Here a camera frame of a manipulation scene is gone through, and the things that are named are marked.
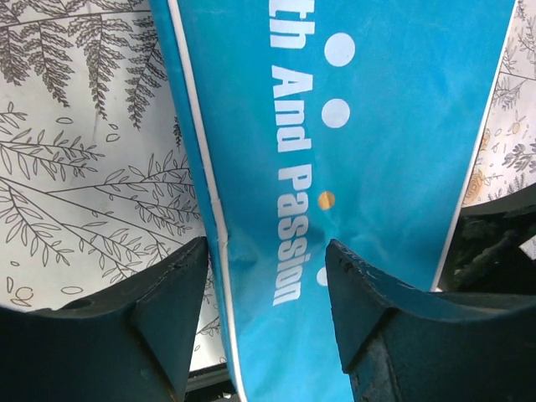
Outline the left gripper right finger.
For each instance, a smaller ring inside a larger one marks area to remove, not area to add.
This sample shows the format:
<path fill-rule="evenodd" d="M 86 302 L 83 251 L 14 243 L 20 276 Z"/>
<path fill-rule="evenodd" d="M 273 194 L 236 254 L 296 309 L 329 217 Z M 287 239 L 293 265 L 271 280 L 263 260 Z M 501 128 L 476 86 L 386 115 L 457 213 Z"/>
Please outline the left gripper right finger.
<path fill-rule="evenodd" d="M 534 400 L 533 296 L 422 291 L 337 240 L 326 269 L 355 400 Z"/>

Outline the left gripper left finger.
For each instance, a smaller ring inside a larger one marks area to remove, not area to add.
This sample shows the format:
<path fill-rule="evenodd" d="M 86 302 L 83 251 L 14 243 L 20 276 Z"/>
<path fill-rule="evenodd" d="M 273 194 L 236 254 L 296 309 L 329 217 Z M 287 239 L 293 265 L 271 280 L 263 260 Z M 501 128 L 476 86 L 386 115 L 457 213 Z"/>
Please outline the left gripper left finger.
<path fill-rule="evenodd" d="M 183 400 L 208 262 L 198 237 L 59 310 L 2 309 L 2 400 Z"/>

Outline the blue racket cover bag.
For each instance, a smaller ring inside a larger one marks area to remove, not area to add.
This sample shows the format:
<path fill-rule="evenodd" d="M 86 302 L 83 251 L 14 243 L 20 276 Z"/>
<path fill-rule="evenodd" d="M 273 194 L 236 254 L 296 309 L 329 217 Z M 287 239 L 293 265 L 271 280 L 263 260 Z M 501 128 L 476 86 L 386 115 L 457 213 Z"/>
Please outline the blue racket cover bag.
<path fill-rule="evenodd" d="M 338 240 L 436 285 L 511 1 L 153 1 L 243 401 L 349 401 Z"/>

